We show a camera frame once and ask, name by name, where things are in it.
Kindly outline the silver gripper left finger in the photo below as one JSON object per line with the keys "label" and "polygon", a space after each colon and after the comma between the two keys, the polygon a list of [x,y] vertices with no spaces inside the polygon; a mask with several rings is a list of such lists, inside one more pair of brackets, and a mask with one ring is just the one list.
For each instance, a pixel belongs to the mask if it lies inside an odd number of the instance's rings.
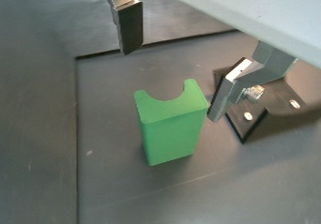
{"label": "silver gripper left finger", "polygon": [[127,55],[143,44],[143,3],[139,0],[107,0],[116,25],[120,52]]}

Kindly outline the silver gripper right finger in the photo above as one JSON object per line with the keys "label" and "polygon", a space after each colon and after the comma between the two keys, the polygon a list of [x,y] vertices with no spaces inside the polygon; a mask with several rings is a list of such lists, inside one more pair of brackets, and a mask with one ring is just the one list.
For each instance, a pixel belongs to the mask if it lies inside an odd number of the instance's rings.
{"label": "silver gripper right finger", "polygon": [[253,100],[261,98],[261,95],[253,96],[252,88],[282,78],[297,60],[264,41],[258,42],[252,58],[239,60],[218,84],[207,113],[213,122],[221,119],[243,97]]}

